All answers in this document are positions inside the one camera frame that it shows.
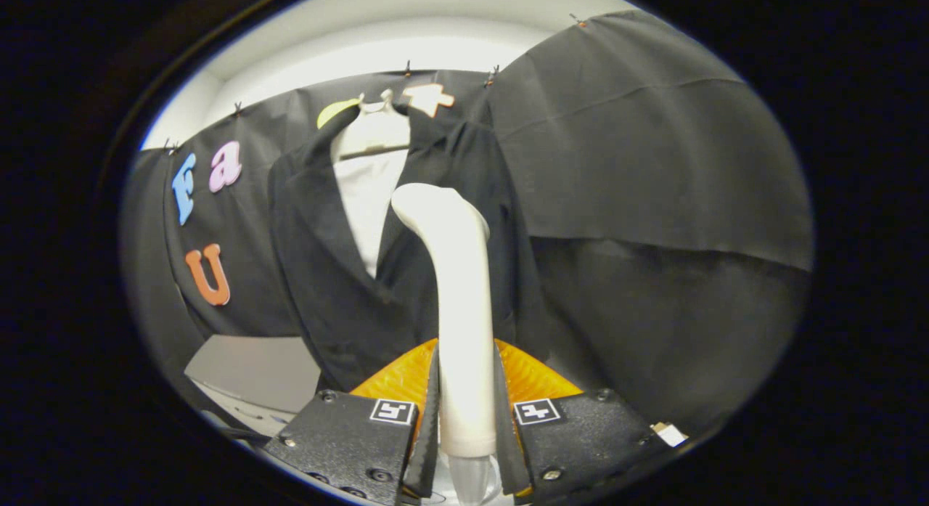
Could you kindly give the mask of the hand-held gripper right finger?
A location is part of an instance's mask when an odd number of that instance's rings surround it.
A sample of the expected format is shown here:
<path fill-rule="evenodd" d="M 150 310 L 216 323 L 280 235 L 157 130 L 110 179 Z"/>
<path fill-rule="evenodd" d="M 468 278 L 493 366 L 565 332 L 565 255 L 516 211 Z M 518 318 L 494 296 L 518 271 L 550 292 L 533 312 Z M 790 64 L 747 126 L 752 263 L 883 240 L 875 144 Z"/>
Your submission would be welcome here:
<path fill-rule="evenodd" d="M 504 341 L 495 343 L 502 490 L 517 505 L 584 505 L 647 476 L 665 443 L 611 389 L 581 390 Z"/>

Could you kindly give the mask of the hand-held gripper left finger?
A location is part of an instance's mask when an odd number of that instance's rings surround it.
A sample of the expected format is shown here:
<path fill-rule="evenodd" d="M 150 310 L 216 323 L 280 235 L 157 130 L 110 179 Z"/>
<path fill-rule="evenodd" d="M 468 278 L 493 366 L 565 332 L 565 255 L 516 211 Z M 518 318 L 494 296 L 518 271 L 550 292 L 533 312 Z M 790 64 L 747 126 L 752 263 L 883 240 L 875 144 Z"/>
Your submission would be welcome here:
<path fill-rule="evenodd" d="M 352 391 L 320 390 L 264 444 L 264 457 L 346 502 L 427 499 L 438 460 L 435 348 L 418 345 Z"/>

